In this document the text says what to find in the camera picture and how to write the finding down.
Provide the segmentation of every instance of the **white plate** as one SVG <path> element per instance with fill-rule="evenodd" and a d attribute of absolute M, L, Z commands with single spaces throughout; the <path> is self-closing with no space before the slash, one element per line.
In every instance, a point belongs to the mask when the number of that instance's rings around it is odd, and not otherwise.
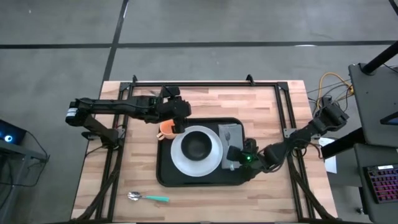
<path fill-rule="evenodd" d="M 182 139 L 193 131 L 205 133 L 211 141 L 210 154 L 200 161 L 192 161 L 184 156 L 181 150 Z M 203 177 L 213 172 L 220 164 L 223 158 L 223 145 L 218 135 L 210 128 L 204 126 L 190 126 L 185 132 L 178 134 L 173 140 L 171 148 L 172 160 L 179 171 L 191 177 Z"/>

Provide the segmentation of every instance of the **gray napkin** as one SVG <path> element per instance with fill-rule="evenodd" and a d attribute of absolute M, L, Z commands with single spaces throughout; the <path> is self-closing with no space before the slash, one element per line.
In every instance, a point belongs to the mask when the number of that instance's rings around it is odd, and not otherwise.
<path fill-rule="evenodd" d="M 223 144 L 223 159 L 221 160 L 221 167 L 229 169 L 231 162 L 235 169 L 239 168 L 241 164 L 236 161 L 230 161 L 226 158 L 228 153 L 228 141 L 226 140 L 226 133 L 229 133 L 229 145 L 236 146 L 243 149 L 242 126 L 240 124 L 220 124 L 218 125 L 218 136 Z"/>

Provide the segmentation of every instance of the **teal spoon handle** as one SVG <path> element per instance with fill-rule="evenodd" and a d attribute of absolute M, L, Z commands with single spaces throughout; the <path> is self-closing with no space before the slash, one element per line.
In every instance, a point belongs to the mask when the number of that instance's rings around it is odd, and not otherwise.
<path fill-rule="evenodd" d="M 145 196 L 144 198 L 151 199 L 151 200 L 156 200 L 158 202 L 169 202 L 169 198 L 168 197 L 162 197 L 162 196 Z"/>

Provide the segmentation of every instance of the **gray concrete floor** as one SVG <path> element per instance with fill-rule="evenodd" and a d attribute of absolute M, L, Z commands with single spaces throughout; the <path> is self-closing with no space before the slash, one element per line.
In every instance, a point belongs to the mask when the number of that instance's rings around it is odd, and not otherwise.
<path fill-rule="evenodd" d="M 0 44 L 110 43 L 122 0 L 0 0 Z M 388 1 L 131 0 L 120 42 L 394 40 L 398 17 Z M 367 62 L 387 46 L 118 49 L 110 80 L 348 79 L 348 65 Z M 68 126 L 68 103 L 98 97 L 108 49 L 0 50 L 0 118 L 32 131 L 51 154 L 38 185 L 22 189 L 14 223 L 68 220 L 87 142 Z M 397 64 L 395 58 L 390 65 Z M 324 85 L 338 82 L 328 77 Z M 344 88 L 332 93 L 338 96 Z M 316 92 L 309 94 L 316 98 Z M 354 98 L 349 123 L 360 126 Z M 336 185 L 340 218 L 355 213 L 356 189 Z"/>

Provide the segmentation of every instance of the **orange cup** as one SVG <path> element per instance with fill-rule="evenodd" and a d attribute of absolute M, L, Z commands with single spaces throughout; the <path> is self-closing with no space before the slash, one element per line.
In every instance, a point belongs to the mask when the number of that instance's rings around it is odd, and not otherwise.
<path fill-rule="evenodd" d="M 174 139 L 177 134 L 173 133 L 172 126 L 174 126 L 174 121 L 168 120 L 168 121 L 163 121 L 160 123 L 160 133 L 156 135 L 158 140 L 163 140 L 164 138 L 167 139 Z"/>

